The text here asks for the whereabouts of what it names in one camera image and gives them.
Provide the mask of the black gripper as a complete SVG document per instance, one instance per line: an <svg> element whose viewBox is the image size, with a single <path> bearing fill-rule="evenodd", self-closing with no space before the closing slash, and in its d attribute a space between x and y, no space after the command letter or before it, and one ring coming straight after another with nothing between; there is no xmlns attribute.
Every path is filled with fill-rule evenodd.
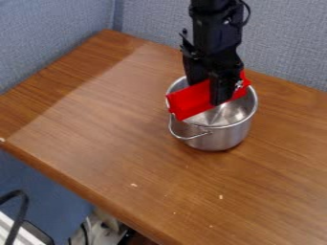
<svg viewBox="0 0 327 245"><path fill-rule="evenodd" d="M191 14L194 21L194 41L183 38L182 53L186 76L190 85L196 85L208 78L211 70L228 71L242 66L236 48L242 43L242 12L210 12ZM210 102L218 106L232 98L240 75L234 73L210 74Z"/></svg>

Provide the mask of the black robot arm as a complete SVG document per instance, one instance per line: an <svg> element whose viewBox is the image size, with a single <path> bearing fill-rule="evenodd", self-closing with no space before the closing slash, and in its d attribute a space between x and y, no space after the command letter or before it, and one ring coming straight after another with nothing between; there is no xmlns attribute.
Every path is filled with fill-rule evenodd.
<svg viewBox="0 0 327 245"><path fill-rule="evenodd" d="M187 31L180 35L183 65L190 85L210 81L208 96L214 106L228 101L242 80L244 62L238 54L243 28L251 7L244 0L191 0L190 17L194 40Z"/></svg>

